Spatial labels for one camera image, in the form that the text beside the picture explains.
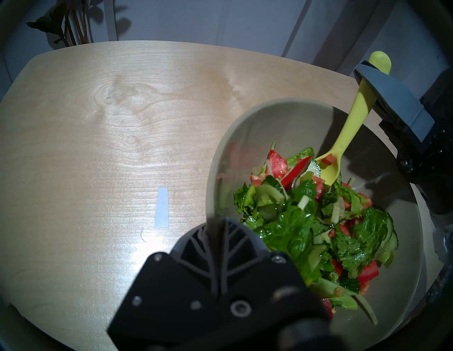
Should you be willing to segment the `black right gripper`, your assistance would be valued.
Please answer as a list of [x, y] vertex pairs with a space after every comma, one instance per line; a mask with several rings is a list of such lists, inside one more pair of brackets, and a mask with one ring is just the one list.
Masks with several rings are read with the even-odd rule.
[[431, 212], [452, 212], [452, 81], [432, 87], [418, 100], [402, 82], [364, 60], [354, 69], [377, 100], [373, 110], [397, 149], [396, 167], [416, 185]]

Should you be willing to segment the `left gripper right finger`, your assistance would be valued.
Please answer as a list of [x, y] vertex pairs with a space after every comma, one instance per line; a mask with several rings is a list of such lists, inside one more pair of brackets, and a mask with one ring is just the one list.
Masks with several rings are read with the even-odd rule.
[[329, 317], [289, 256], [226, 217], [222, 235], [221, 318], [237, 333], [315, 330], [329, 333]]

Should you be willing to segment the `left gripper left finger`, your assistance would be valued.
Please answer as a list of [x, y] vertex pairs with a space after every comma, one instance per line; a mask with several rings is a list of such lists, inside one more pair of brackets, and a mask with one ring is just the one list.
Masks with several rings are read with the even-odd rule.
[[190, 341], [217, 327], [219, 282], [206, 224], [151, 254], [109, 327], [112, 341]]

